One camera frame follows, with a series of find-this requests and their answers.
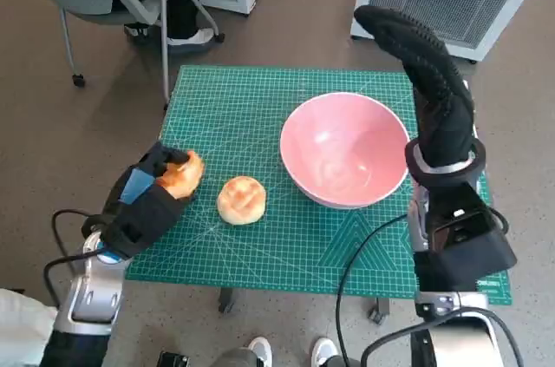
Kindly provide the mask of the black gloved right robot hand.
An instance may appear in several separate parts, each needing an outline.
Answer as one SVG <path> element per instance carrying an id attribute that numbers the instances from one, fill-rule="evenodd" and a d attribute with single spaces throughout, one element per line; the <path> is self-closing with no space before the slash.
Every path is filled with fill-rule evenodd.
<path id="1" fill-rule="evenodd" d="M 472 96 L 446 44 L 423 23 L 392 9 L 362 5 L 356 22 L 402 63 L 415 91 L 418 143 L 430 167 L 467 159 L 473 143 Z"/>

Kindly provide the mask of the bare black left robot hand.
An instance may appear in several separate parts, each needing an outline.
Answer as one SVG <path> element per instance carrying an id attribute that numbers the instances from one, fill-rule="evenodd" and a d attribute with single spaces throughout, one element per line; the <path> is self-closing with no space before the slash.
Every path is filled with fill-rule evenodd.
<path id="1" fill-rule="evenodd" d="M 107 221 L 101 241 L 113 254 L 131 259 L 172 229 L 186 207 L 156 180 L 171 165 L 189 161 L 184 151 L 156 142 L 115 182 L 101 216 Z"/>

